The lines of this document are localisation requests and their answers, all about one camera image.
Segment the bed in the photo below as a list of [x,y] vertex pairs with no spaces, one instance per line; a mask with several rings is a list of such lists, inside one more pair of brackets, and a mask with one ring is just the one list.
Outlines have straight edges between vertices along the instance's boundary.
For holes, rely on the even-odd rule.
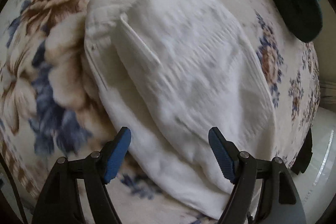
[[[277,132],[287,147],[275,149],[273,156],[290,168],[320,100],[314,45],[288,31],[272,0],[221,1],[239,20],[260,60]],[[73,45],[60,35],[58,43],[45,47],[50,30],[69,15],[86,13],[88,2],[8,0],[0,14],[0,151],[34,198],[58,157],[83,158],[116,133],[101,104],[84,44]],[[79,189],[84,192],[82,182]],[[108,191],[124,223],[216,222],[164,193],[130,154]],[[84,196],[83,207],[88,208]]]

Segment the blue gripper pad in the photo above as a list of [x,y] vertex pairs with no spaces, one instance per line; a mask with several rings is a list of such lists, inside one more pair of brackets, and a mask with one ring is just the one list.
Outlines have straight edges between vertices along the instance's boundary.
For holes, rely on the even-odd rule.
[[104,182],[108,184],[114,179],[118,170],[124,160],[125,154],[131,143],[131,131],[127,127],[122,127],[117,136],[115,137],[117,144],[112,151],[110,158],[107,160],[106,171],[104,175]]
[[[235,175],[235,161],[230,157],[230,151],[226,151],[226,148],[224,147],[226,144],[233,145],[233,143],[226,141],[217,127],[213,127],[209,130],[208,138],[210,147],[216,157],[224,177],[231,183],[235,184],[237,181],[237,177]],[[233,153],[237,153],[236,155],[232,155],[232,157],[238,160],[238,149],[235,146],[233,149],[232,147],[229,148],[231,148]]]

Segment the floral fabric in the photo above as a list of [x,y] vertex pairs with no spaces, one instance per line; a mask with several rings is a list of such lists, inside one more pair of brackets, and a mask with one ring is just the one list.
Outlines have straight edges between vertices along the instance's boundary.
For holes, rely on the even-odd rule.
[[[0,14],[0,151],[36,198],[58,157],[85,157],[115,135],[78,31],[89,1],[9,0]],[[221,1],[259,57],[276,111],[277,137],[287,147],[275,148],[274,156],[291,166],[320,100],[314,45],[288,31],[272,0]],[[78,26],[70,24],[73,35],[66,37],[59,23],[72,18]],[[125,223],[215,222],[162,193],[131,155],[118,178],[109,192]]]

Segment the black cable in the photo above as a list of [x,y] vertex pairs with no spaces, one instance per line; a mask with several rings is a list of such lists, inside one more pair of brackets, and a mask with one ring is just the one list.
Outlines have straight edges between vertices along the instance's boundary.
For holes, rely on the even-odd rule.
[[24,224],[28,224],[28,220],[27,220],[27,217],[26,217],[26,214],[25,214],[25,210],[23,209],[21,198],[20,198],[19,192],[17,190],[16,184],[14,182],[13,176],[12,176],[11,172],[9,171],[9,168],[6,165],[5,159],[2,157],[1,153],[0,153],[0,164],[3,166],[3,169],[5,170],[5,173],[6,173],[8,179],[9,179],[9,182],[10,182],[12,188],[13,188],[14,196],[15,196],[16,203],[17,203],[17,206],[19,208],[19,211],[20,211],[20,214],[21,214],[21,217],[22,217],[22,221],[23,221]]

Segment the white garment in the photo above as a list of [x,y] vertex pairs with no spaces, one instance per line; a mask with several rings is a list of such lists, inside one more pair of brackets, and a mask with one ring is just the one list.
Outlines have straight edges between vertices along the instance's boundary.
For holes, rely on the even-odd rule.
[[85,49],[115,128],[179,201],[219,218],[232,191],[208,143],[217,126],[254,157],[271,159],[275,118],[259,61],[218,0],[92,0]]

